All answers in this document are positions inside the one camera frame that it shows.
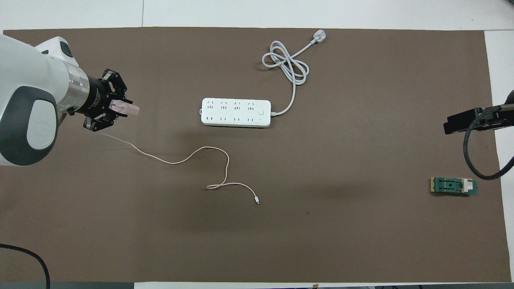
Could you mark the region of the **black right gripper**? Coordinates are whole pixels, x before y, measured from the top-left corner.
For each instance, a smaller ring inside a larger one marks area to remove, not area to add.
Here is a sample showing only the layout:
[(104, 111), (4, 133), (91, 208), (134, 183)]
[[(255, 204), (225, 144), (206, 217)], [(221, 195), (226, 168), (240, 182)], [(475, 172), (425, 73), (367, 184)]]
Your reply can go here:
[[(481, 108), (473, 108), (448, 116), (447, 122), (444, 123), (444, 133), (449, 135), (466, 131), (480, 114)], [(514, 90), (508, 94), (503, 104), (483, 109), (481, 116), (483, 116), (481, 130), (496, 130), (514, 126)]]

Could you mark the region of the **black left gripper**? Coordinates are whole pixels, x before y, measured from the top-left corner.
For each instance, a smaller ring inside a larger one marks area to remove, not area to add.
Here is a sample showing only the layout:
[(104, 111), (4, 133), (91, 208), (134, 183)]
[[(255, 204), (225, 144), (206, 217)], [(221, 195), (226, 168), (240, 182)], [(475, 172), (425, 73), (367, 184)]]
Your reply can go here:
[(83, 128), (98, 132), (114, 125), (119, 117), (128, 117), (109, 109), (109, 103), (120, 100), (127, 104), (133, 104), (126, 98), (127, 87), (118, 72), (106, 69), (102, 79), (88, 76), (89, 93), (82, 106), (82, 114), (85, 115)]

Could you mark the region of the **pink charger block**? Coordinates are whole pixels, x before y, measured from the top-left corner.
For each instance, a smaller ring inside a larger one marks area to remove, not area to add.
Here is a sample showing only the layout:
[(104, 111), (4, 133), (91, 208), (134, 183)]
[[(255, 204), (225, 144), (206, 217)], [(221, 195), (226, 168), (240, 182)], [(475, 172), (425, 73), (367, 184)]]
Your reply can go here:
[(109, 108), (119, 115), (126, 116), (137, 116), (140, 110), (138, 106), (121, 100), (113, 100)]

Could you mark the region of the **white power strip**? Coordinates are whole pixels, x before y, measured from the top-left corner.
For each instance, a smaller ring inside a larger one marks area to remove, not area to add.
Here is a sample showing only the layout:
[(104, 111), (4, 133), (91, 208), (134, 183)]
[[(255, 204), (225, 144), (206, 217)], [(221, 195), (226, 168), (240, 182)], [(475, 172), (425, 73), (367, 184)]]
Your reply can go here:
[(206, 126), (268, 128), (271, 102), (268, 100), (204, 98), (200, 109)]

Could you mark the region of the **green circuit board module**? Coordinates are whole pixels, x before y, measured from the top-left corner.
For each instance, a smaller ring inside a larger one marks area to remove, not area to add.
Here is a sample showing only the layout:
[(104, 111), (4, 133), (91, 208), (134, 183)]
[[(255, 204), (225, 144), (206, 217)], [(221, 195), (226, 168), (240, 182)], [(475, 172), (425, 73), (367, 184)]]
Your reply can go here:
[(447, 177), (430, 177), (430, 191), (433, 193), (476, 195), (477, 181)]

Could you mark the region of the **brown table mat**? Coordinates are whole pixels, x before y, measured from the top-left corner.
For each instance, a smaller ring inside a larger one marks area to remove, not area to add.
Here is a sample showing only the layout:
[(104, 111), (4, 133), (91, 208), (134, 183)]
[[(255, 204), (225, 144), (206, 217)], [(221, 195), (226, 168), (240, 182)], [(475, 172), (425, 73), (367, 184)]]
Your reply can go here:
[(5, 31), (65, 38), (86, 73), (120, 73), (140, 113), (104, 135), (68, 116), (41, 162), (0, 167), (0, 243), (39, 254), (54, 282), (509, 282), (500, 181), (429, 187), (473, 178), (443, 124), (492, 104), (483, 32), (329, 30), (270, 127), (202, 124), (206, 97), (287, 106), (262, 55), (314, 32)]

